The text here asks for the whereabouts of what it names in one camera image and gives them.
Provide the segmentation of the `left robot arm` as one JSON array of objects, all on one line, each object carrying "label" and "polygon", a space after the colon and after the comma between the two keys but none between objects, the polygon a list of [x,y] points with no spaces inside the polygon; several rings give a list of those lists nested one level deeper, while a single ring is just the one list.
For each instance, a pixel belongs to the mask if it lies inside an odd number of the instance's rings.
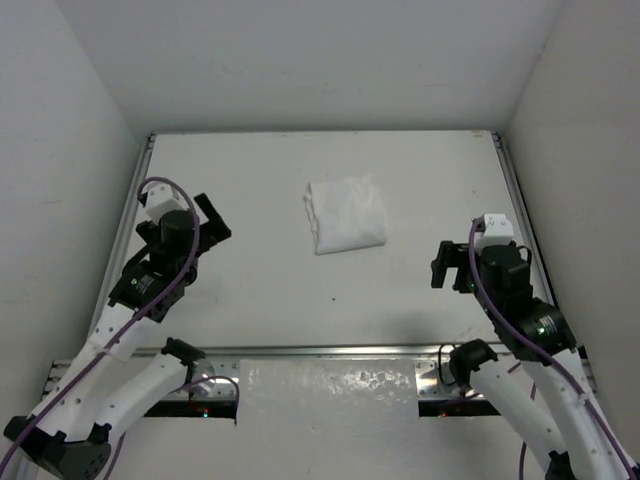
[{"label": "left robot arm", "polygon": [[136,232],[143,247],[124,265],[93,332],[50,393],[27,416],[13,417],[5,437],[58,479],[95,479],[128,428],[166,395],[183,389],[204,360],[202,350],[168,338],[131,380],[114,387],[116,371],[154,334],[198,274],[198,259],[227,240],[231,230],[204,193],[204,214],[174,195],[141,198],[147,220]]}]

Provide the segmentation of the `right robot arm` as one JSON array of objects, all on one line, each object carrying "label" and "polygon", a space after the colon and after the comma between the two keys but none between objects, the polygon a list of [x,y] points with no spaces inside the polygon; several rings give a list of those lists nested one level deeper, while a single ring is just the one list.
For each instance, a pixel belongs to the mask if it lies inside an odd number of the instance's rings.
[{"label": "right robot arm", "polygon": [[471,294],[502,344],[545,402],[520,389],[483,340],[455,347],[448,370],[455,384],[483,395],[534,454],[548,479],[636,479],[639,465],[605,420],[583,370],[576,341],[558,308],[534,295],[527,248],[514,242],[475,251],[443,241],[431,263],[431,285],[457,271],[453,288]]}]

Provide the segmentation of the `white t-shirt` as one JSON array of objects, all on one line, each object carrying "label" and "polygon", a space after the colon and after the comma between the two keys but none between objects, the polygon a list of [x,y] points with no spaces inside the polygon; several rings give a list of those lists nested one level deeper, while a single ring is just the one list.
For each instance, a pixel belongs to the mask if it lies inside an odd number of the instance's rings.
[{"label": "white t-shirt", "polygon": [[318,256],[387,243],[386,209],[372,174],[309,182],[304,203]]}]

